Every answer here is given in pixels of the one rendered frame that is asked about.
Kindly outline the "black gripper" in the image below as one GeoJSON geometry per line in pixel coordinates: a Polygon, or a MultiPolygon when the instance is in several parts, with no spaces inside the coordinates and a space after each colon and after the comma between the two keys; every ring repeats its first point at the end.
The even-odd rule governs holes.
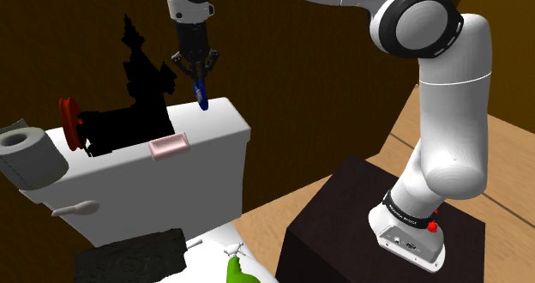
{"type": "Polygon", "coordinates": [[[207,74],[213,69],[219,59],[219,53],[211,49],[208,43],[207,24],[175,23],[178,51],[171,56],[171,61],[193,81],[197,80],[196,62],[198,65],[198,79],[205,81],[207,74]]]}

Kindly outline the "blue toothbrush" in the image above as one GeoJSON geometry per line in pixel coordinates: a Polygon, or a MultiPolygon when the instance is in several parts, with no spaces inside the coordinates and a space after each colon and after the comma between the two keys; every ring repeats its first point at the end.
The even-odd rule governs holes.
{"type": "Polygon", "coordinates": [[[193,85],[194,85],[196,101],[198,105],[200,106],[200,108],[203,111],[206,111],[208,109],[208,98],[207,98],[207,93],[206,93],[204,82],[202,79],[197,78],[196,80],[194,80],[193,85]]]}

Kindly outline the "black figure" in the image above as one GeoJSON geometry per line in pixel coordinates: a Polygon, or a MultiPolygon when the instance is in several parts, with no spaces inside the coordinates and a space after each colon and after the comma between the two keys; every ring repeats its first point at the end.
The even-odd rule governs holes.
{"type": "Polygon", "coordinates": [[[129,60],[123,63],[127,90],[134,103],[111,111],[82,111],[75,126],[81,147],[90,157],[110,154],[173,135],[164,95],[175,90],[177,75],[166,63],[156,67],[142,50],[145,39],[128,16],[123,18],[122,42],[129,47],[129,60]]]}

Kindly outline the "pink soap dish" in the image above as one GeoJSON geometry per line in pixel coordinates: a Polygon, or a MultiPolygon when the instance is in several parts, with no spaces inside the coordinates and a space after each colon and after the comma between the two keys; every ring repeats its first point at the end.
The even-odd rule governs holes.
{"type": "Polygon", "coordinates": [[[160,161],[188,152],[190,144],[186,134],[180,132],[152,140],[148,143],[148,148],[152,159],[160,161]]]}

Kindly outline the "red disc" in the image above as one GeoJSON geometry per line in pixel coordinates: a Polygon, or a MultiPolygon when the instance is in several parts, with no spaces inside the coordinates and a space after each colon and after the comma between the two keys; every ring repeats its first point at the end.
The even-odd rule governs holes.
{"type": "Polygon", "coordinates": [[[71,151],[80,148],[83,149],[86,144],[86,139],[79,139],[76,126],[82,123],[78,118],[81,113],[81,108],[74,98],[61,98],[58,103],[60,118],[63,127],[63,133],[68,147],[71,151]]]}

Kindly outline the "grey toilet paper roll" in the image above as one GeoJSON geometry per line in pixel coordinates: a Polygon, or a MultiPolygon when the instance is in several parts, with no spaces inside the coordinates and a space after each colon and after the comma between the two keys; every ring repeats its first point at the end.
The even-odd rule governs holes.
{"type": "Polygon", "coordinates": [[[0,129],[0,172],[18,190],[38,190],[55,183],[69,169],[52,139],[22,118],[0,129]]]}

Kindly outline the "dark grey cloth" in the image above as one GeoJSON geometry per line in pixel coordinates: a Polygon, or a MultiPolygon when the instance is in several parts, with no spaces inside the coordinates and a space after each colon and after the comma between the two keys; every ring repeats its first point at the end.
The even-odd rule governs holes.
{"type": "Polygon", "coordinates": [[[74,259],[74,283],[157,283],[186,269],[180,228],[85,250],[74,259]]]}

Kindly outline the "dark robot stand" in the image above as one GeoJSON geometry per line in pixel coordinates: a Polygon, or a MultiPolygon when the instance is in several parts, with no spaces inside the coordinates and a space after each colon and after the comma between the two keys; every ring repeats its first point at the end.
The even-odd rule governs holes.
{"type": "Polygon", "coordinates": [[[380,247],[369,211],[396,176],[349,156],[287,227],[279,283],[484,283],[485,224],[443,203],[444,266],[432,274],[380,247]]]}

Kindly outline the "green spray bottle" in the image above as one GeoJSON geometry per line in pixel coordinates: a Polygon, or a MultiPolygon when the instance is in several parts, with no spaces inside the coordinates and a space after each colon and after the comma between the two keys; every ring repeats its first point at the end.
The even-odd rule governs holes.
{"type": "Polygon", "coordinates": [[[240,258],[237,256],[242,246],[243,242],[240,242],[228,245],[224,249],[224,252],[229,258],[226,270],[226,283],[261,283],[254,275],[243,272],[240,258]]]}

